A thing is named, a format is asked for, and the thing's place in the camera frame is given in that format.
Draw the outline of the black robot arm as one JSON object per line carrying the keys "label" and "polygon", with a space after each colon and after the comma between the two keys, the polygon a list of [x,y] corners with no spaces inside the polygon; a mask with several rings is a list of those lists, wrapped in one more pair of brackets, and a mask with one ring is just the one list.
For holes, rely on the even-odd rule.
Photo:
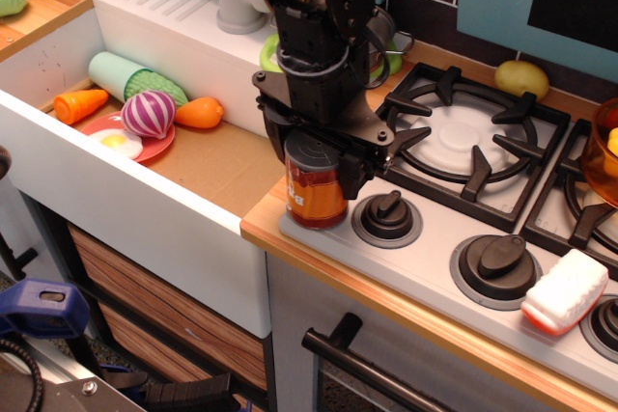
{"label": "black robot arm", "polygon": [[376,170],[392,163],[394,132],[370,109],[366,93],[385,82],[390,66],[370,77],[370,51],[386,53],[370,29],[376,0],[265,0],[279,37],[279,72],[258,71],[267,135],[277,156],[297,130],[339,155],[338,178],[347,200],[357,197]]}

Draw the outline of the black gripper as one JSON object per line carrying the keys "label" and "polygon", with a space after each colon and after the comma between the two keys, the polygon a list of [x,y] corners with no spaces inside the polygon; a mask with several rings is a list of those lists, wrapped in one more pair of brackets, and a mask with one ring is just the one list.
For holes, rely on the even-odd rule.
{"label": "black gripper", "polygon": [[371,110],[366,98],[370,77],[367,52],[351,52],[320,72],[258,71],[252,83],[268,139],[285,162],[285,141],[293,128],[332,143],[345,151],[357,144],[367,153],[339,157],[338,179],[346,200],[355,200],[364,184],[392,162],[392,129]]}

